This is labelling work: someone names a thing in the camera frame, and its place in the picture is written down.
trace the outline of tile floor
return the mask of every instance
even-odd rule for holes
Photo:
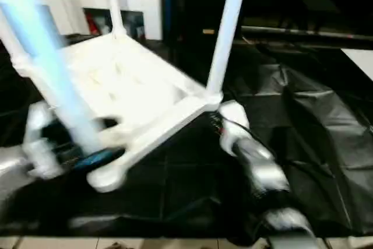
[[[206,239],[68,239],[42,237],[0,237],[0,249],[105,249],[113,243],[120,243],[133,249],[238,249],[227,240]],[[318,240],[320,249],[327,249],[322,240]],[[329,239],[329,248],[361,249],[373,244],[373,237],[349,237],[346,239]],[[266,241],[258,240],[251,249],[265,248]]]

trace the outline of white tile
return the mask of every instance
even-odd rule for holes
[[[353,249],[364,248],[364,247],[373,245],[373,237],[372,236],[364,236],[364,237],[350,236],[349,243],[350,243],[350,247]]]
[[[265,239],[258,239],[250,249],[264,249],[268,245],[267,241]],[[239,249],[243,247],[239,247],[234,245],[233,243],[230,243],[226,239],[219,239],[219,249]]]
[[[326,242],[333,248],[333,249],[350,249],[350,243],[348,238],[332,238],[326,239]]]
[[[99,239],[97,249],[105,249],[114,243],[119,243],[126,248],[140,249],[144,239]]]
[[[96,249],[98,239],[25,237],[19,249]]]
[[[11,249],[17,242],[18,236],[0,237],[0,248]]]
[[[141,249],[218,249],[216,239],[146,239]]]

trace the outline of red object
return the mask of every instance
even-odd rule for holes
[[[100,31],[98,30],[96,23],[94,22],[90,14],[86,13],[86,19],[87,19],[90,34],[100,35]]]

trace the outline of black tablecloth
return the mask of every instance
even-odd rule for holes
[[[198,47],[178,50],[180,59],[174,63],[204,80],[210,51]],[[246,46],[232,50],[225,98],[244,105],[252,129],[276,152],[300,210],[318,236],[373,233],[372,86],[339,50]],[[8,143],[3,145],[22,141],[27,103],[33,100],[29,99],[34,93],[30,89],[27,86],[14,94],[17,100],[24,93],[19,103],[23,111],[2,109],[9,116],[18,114],[1,119],[5,131],[6,124],[19,120],[11,128],[14,133],[7,132]],[[114,192],[96,193],[84,176],[36,181],[7,192],[0,199],[0,232],[248,236],[250,242],[253,229],[245,221],[250,208],[242,204],[248,190],[237,163],[220,149],[219,136],[209,122],[204,114],[174,135],[134,166],[126,183]]]

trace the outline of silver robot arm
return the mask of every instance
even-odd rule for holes
[[[307,218],[296,209],[283,169],[249,130],[244,108],[235,101],[222,104],[221,147],[237,158],[249,185],[249,211],[261,217],[257,232],[272,248],[319,248]]]

